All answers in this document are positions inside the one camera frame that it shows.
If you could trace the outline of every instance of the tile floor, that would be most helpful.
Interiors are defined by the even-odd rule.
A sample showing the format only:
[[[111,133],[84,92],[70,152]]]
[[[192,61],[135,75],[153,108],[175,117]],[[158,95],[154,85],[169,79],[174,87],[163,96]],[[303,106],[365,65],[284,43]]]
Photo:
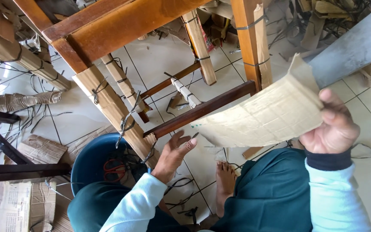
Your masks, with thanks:
[[[272,5],[267,14],[270,21],[279,19],[281,17],[281,7],[279,3]],[[272,34],[276,31],[273,25],[267,26],[267,31]],[[285,75],[289,63],[286,62],[280,55],[281,50],[292,48],[293,45],[286,39],[277,42],[270,49],[273,80],[276,81]],[[210,53],[214,69],[216,71],[217,83],[213,86],[207,86],[199,71],[194,74],[189,74],[181,81],[189,86],[190,91],[193,92],[201,101],[207,101],[213,97],[228,91],[229,89],[242,84],[246,81],[244,67],[241,60],[240,53],[229,54],[229,51],[235,50],[232,45],[224,44],[222,48]],[[69,68],[65,61],[58,55],[54,54],[53,65],[54,68],[71,80],[74,72]],[[119,57],[124,67],[128,67],[127,76],[129,77],[133,87],[136,90],[146,91],[154,85],[165,80],[167,76],[163,72],[171,74],[189,66],[193,62],[193,56],[188,45],[175,37],[167,37],[158,40],[158,37],[148,37],[146,40],[135,40],[132,43],[113,52],[114,57]],[[104,76],[109,77],[107,81],[114,88],[114,90],[121,94],[116,82],[111,77],[110,73],[105,68],[104,64],[96,61]],[[20,71],[23,68],[12,64]],[[346,102],[350,109],[352,116],[357,124],[360,125],[362,132],[357,142],[362,142],[371,147],[371,88],[364,87],[363,79],[358,75],[351,75],[345,77],[330,86],[341,99]],[[22,93],[26,95],[35,94],[51,90],[52,87],[46,82],[41,83],[37,77],[31,77],[26,73],[17,71],[8,71],[0,69],[0,94],[4,93]],[[148,112],[150,122],[142,123],[137,114],[134,115],[136,121],[144,130],[151,129],[163,122],[172,119],[175,115],[179,115],[187,110],[188,107],[182,110],[169,109],[167,113],[166,108],[169,99],[175,95],[176,89],[173,86],[167,87],[157,94],[148,98],[146,102],[153,108]],[[245,96],[232,104],[222,107],[220,110],[229,108],[230,106],[239,103],[249,96]],[[29,127],[23,130],[21,136],[12,141],[13,144],[18,144],[29,134],[37,134],[47,139],[59,142],[63,145],[70,144],[76,139],[94,131],[101,126],[109,125],[108,120],[100,113],[100,111],[92,104],[92,102],[85,96],[80,88],[73,82],[72,89],[64,92],[63,100],[56,104],[43,106],[40,109],[35,108],[34,112],[21,111],[17,114],[22,119],[26,119],[32,113],[36,120],[29,124]],[[38,123],[33,130],[32,128],[37,124],[38,119],[44,118]],[[18,130],[17,126],[11,128],[14,132]],[[193,135],[193,129],[188,126],[183,127],[186,134]],[[9,130],[7,126],[0,128],[1,133],[6,133]],[[172,134],[160,138],[157,142],[157,149],[162,150],[163,145],[170,139]],[[209,216],[215,214],[215,159],[216,152],[204,146],[209,146],[209,142],[203,137],[199,136],[199,145],[196,149],[186,155],[180,168],[178,169],[175,180],[183,177],[188,177],[192,180],[189,184],[181,188],[174,188],[165,197],[167,203],[177,204],[181,199],[189,200],[184,206],[171,206],[170,210],[174,217],[182,224],[192,223],[192,218],[184,216],[184,214],[177,214],[179,211],[188,210],[190,208],[198,207],[197,218],[198,222]],[[265,152],[285,147],[286,143],[267,146],[259,151],[253,158],[260,157]],[[247,148],[233,148],[227,149],[227,158],[230,163],[235,163],[237,172],[241,169],[241,165],[245,162],[242,152]],[[360,185],[359,194],[363,199],[371,219],[371,158],[369,159],[354,159],[357,165],[356,179]],[[188,180],[183,180],[180,183],[186,183]]]

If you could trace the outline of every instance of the person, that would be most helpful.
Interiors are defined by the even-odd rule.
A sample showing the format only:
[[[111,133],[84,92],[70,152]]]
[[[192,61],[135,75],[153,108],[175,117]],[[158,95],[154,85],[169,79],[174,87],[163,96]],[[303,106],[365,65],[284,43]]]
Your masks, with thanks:
[[[204,231],[371,232],[350,157],[359,126],[331,90],[323,89],[319,97],[323,123],[300,136],[305,150],[272,150],[247,161],[239,177],[227,163],[217,163],[220,219]],[[75,232],[189,232],[157,207],[167,182],[197,144],[183,134],[172,136],[155,169],[133,189],[109,182],[81,189],[68,207]]]

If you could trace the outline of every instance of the fingernail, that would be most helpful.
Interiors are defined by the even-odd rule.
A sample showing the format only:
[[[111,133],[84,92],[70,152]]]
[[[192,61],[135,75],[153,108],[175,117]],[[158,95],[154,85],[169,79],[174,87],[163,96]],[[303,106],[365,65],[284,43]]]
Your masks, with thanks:
[[[191,139],[190,142],[191,142],[192,145],[196,145],[197,144],[197,139],[196,138]]]
[[[332,111],[327,111],[327,112],[325,113],[325,116],[326,116],[326,118],[328,118],[328,119],[334,119],[334,117],[336,116],[336,114],[335,114],[334,112],[332,112]]]

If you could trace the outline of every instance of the hand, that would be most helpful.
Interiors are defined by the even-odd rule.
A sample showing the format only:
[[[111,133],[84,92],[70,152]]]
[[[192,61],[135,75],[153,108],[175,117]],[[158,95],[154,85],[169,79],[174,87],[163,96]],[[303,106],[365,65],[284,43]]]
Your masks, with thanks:
[[[343,101],[330,89],[319,93],[324,104],[323,123],[303,135],[300,141],[312,153],[339,154],[347,151],[360,134],[360,127],[352,120]]]
[[[174,177],[177,168],[181,165],[184,156],[197,145],[197,139],[185,136],[184,131],[180,130],[174,134],[162,150],[155,169],[151,172],[159,181],[168,183]]]

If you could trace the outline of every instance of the blue bucket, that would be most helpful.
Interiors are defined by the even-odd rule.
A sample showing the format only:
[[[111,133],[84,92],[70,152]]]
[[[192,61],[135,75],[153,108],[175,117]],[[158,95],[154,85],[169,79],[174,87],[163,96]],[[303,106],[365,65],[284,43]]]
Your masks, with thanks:
[[[116,150],[116,140],[119,137],[119,133],[103,134],[89,142],[82,149],[71,171],[71,182],[81,183],[71,184],[74,196],[86,185],[104,181],[104,164],[108,161],[110,152]],[[123,138],[117,150],[124,152],[126,148],[131,149],[130,145]]]

